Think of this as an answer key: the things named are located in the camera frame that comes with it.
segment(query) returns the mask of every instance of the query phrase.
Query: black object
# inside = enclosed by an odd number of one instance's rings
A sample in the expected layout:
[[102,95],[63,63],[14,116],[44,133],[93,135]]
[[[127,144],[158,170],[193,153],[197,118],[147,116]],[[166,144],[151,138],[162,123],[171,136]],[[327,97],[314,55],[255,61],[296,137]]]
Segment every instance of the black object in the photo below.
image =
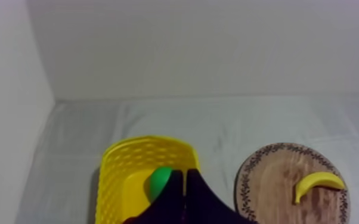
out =
[[228,208],[196,169],[188,170],[185,202],[189,224],[258,224]]
[[184,211],[184,183],[179,170],[173,170],[163,191],[138,217],[126,220],[125,224],[180,224]]

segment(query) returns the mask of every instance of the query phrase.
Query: plastic basket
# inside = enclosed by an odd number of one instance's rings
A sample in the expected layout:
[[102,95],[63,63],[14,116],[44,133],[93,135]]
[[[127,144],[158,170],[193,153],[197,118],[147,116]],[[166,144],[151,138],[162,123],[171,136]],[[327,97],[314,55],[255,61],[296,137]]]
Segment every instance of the plastic basket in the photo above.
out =
[[185,142],[142,136],[112,145],[103,155],[96,206],[96,224],[123,223],[149,205],[148,178],[160,166],[199,169],[195,150]]

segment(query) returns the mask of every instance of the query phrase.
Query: round wooden board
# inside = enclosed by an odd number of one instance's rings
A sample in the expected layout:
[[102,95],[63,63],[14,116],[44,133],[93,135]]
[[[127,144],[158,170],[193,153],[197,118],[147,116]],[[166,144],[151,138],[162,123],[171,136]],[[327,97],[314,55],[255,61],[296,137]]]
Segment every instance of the round wooden board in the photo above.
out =
[[347,189],[313,188],[300,204],[293,203],[295,184],[319,171],[341,177],[328,159],[311,148],[292,143],[267,145],[246,159],[238,171],[236,210],[259,224],[347,224]]

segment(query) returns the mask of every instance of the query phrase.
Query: yellow banana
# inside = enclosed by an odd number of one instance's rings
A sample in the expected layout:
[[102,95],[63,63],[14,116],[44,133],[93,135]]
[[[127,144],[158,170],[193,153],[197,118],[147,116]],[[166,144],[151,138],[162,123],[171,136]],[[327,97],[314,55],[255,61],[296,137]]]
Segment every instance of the yellow banana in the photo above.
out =
[[345,189],[345,184],[338,176],[329,172],[315,172],[305,176],[295,186],[295,204],[301,202],[301,197],[315,186],[326,186],[335,189]]

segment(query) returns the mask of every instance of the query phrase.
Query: white tablecloth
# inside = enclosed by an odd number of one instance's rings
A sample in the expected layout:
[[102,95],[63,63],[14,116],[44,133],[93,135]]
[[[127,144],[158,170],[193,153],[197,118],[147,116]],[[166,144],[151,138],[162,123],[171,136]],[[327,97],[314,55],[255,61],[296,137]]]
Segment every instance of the white tablecloth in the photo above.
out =
[[225,97],[61,102],[36,150],[17,224],[94,221],[97,168],[112,143],[168,135],[197,149],[203,177],[234,207],[234,179],[258,148],[295,142],[340,170],[359,224],[359,97]]

